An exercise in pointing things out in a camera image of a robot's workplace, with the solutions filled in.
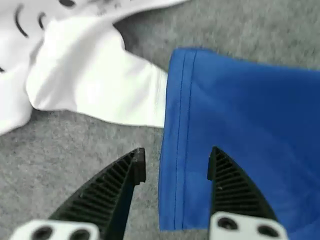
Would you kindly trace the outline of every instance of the blue cloth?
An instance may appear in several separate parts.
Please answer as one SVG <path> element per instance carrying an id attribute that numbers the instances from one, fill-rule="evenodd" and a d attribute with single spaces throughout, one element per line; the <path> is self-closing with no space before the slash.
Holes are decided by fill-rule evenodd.
<path id="1" fill-rule="evenodd" d="M 320 72 L 175 50 L 160 156 L 161 230 L 208 227 L 213 146 L 255 182 L 291 240 L 320 239 Z"/>

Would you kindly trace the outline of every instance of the white fabric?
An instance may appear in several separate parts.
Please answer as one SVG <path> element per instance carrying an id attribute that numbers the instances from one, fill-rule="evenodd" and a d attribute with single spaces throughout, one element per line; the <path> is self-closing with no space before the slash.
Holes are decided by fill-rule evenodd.
<path id="1" fill-rule="evenodd" d="M 0 135 L 26 124 L 32 107 L 163 127 L 167 75 L 125 51 L 112 24 L 184 1 L 74 0 L 73 6 L 58 0 L 1 1 Z M 22 31 L 15 23 L 17 9 Z"/>

